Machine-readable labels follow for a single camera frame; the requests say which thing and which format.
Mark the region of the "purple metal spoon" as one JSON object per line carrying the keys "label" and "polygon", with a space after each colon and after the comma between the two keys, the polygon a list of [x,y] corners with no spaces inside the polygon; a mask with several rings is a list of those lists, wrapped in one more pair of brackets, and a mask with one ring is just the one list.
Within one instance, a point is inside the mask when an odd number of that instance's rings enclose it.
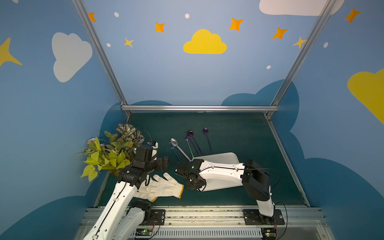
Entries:
{"label": "purple metal spoon", "polygon": [[208,128],[203,128],[203,134],[207,138],[208,145],[209,145],[209,148],[210,148],[210,152],[213,153],[212,145],[211,145],[211,142],[210,142],[210,139],[209,139],[209,129]]}
{"label": "purple metal spoon", "polygon": [[199,155],[201,156],[203,153],[202,153],[202,151],[201,151],[199,145],[197,144],[197,142],[196,142],[196,140],[195,140],[195,138],[194,138],[194,132],[193,132],[192,130],[188,130],[188,136],[189,136],[191,139],[193,139],[193,141],[196,143],[196,146],[197,146],[198,149],[199,149],[199,150],[198,150]]}

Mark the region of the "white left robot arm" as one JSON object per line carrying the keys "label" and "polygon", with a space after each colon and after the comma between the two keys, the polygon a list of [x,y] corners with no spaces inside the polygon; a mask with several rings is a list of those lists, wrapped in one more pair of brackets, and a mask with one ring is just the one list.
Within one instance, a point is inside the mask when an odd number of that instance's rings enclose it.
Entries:
{"label": "white left robot arm", "polygon": [[142,184],[150,183],[150,174],[169,169],[169,158],[158,158],[159,144],[151,141],[137,148],[132,163],[119,174],[113,194],[85,240],[127,240],[137,227],[151,218],[151,204],[136,201],[124,213]]}

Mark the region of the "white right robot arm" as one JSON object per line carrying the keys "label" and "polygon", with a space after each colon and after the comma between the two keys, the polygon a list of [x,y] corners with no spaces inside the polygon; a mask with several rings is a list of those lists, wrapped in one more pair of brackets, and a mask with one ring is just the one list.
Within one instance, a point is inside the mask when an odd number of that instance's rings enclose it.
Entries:
{"label": "white right robot arm", "polygon": [[189,163],[179,163],[175,173],[186,179],[189,191],[206,192],[243,186],[250,198],[257,202],[259,215],[272,218],[275,214],[271,176],[255,161],[219,164],[194,159]]}

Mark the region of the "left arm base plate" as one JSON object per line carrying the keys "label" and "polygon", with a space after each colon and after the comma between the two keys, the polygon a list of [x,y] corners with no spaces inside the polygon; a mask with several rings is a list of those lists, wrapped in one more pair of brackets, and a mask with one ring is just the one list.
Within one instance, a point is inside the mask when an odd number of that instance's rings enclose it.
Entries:
{"label": "left arm base plate", "polygon": [[144,221],[141,223],[142,226],[163,226],[165,224],[166,210],[154,209],[151,212],[145,212]]}

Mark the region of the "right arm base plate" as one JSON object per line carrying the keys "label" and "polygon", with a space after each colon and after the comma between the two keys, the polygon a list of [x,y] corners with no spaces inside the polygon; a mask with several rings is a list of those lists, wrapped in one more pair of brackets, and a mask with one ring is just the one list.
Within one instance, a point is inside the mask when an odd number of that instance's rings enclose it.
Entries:
{"label": "right arm base plate", "polygon": [[277,224],[278,226],[285,225],[285,219],[281,210],[275,210],[273,217],[267,217],[260,214],[258,209],[244,209],[243,210],[245,224],[248,225],[263,225],[272,226]]}

